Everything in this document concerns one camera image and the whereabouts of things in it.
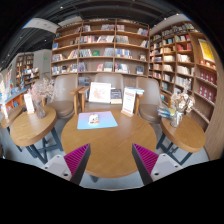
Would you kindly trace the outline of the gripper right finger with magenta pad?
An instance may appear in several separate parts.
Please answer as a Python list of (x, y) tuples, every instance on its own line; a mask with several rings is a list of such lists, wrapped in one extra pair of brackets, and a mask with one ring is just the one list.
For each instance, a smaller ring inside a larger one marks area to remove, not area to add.
[(158, 155), (136, 143), (132, 144), (132, 155), (144, 185), (182, 169), (182, 166), (169, 155), (165, 153)]

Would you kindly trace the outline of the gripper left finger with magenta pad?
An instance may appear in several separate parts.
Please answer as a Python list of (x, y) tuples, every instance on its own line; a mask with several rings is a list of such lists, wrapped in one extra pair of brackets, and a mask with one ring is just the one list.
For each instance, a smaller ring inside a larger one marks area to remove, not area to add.
[(65, 156), (54, 156), (42, 167), (42, 169), (79, 185), (90, 154), (90, 144), (85, 144)]

